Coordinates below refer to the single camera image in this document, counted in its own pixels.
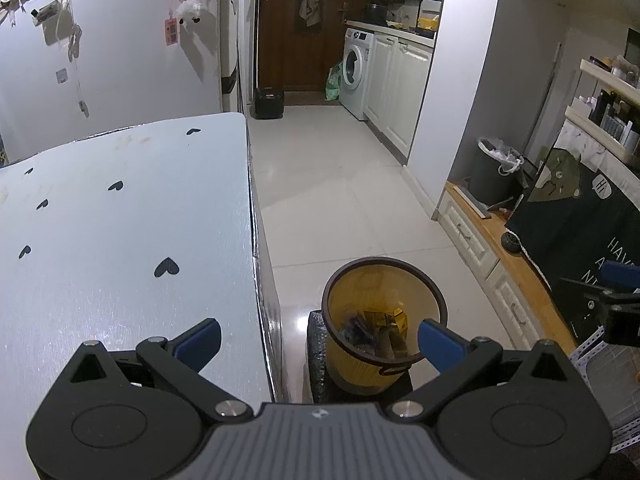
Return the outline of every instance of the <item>dark gray bucket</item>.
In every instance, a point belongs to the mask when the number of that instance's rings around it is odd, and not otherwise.
[[[483,142],[489,150],[496,148],[489,139],[479,139],[478,143],[480,142]],[[513,148],[508,150],[520,156]],[[492,206],[509,197],[509,188],[516,177],[516,171],[506,173],[500,169],[502,164],[501,160],[493,158],[478,146],[468,190],[476,200],[486,206]]]

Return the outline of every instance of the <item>plush toy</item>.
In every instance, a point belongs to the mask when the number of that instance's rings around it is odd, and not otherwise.
[[[188,20],[189,18],[193,20],[193,23],[198,23],[200,21],[201,10],[202,4],[199,0],[184,0],[175,10],[175,17],[178,18],[181,25],[184,23],[184,20]]]

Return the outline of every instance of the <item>drawer handle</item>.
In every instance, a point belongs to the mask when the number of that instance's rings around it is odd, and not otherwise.
[[[516,319],[516,321],[518,322],[518,324],[520,326],[526,326],[527,325],[526,321],[520,321],[520,319],[518,318],[518,314],[516,314],[516,304],[515,303],[511,303],[511,313],[513,314],[513,317]]]
[[[456,225],[456,227],[458,228],[458,231],[460,231],[460,234],[462,235],[462,237],[468,242],[469,240],[471,240],[471,236],[467,236],[462,232],[462,224],[458,224]]]

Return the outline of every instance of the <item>trash can rim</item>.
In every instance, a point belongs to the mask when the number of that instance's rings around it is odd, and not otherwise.
[[[353,260],[347,264],[344,264],[340,269],[336,270],[333,275],[329,278],[329,281],[326,282],[324,286],[324,292],[322,293],[322,319],[324,320],[324,325],[327,327],[327,333],[331,338],[338,344],[340,348],[342,348],[345,352],[350,355],[357,356],[359,360],[366,362],[367,364],[385,367],[385,366],[394,366],[401,367],[403,365],[413,365],[423,359],[423,356],[420,352],[410,355],[409,357],[405,357],[403,359],[385,359],[382,357],[375,357],[363,352],[362,350],[357,349],[355,346],[349,344],[345,338],[343,338],[338,329],[335,327],[334,322],[331,320],[331,317],[328,313],[328,305],[329,305],[329,295],[331,294],[332,288],[334,288],[335,283],[343,277],[347,272],[351,270],[355,270],[359,267],[364,266],[373,266],[373,265],[386,265],[389,267],[397,267],[398,269],[405,270],[406,272],[411,273],[416,278],[418,278],[421,282],[423,282],[427,288],[431,291],[434,298],[436,299],[436,304],[438,305],[438,312],[440,314],[440,319],[438,322],[444,326],[447,325],[447,304],[444,300],[444,296],[442,295],[440,289],[435,284],[435,282],[427,276],[424,272],[418,269],[412,264],[404,262],[402,260],[397,260],[395,258],[389,258],[388,256],[366,256],[365,258],[359,258],[357,260]]]

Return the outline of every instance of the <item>gray ribbed panel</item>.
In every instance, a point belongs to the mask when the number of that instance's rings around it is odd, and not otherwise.
[[[317,418],[319,410],[328,414]],[[373,404],[266,404],[248,424],[213,433],[175,480],[468,480],[420,426],[383,418]]]

